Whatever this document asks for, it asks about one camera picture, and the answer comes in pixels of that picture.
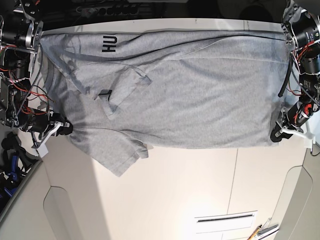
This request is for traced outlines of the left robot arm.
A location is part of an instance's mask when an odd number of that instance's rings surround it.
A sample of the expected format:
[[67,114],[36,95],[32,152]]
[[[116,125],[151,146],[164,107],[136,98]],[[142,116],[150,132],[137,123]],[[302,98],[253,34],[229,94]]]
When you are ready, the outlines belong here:
[[289,0],[281,19],[281,28],[289,45],[289,64],[278,93],[289,90],[298,97],[290,108],[283,107],[270,133],[274,143],[296,135],[311,142],[316,137],[303,132],[308,120],[320,110],[320,3],[317,0]]

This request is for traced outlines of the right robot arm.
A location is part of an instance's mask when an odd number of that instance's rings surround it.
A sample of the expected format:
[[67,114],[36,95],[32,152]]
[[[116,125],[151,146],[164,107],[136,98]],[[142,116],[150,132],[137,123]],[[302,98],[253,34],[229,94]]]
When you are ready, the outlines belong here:
[[73,125],[50,108],[51,99],[33,90],[34,72],[44,23],[38,0],[0,2],[0,123],[31,133],[35,148],[50,136],[69,135]]

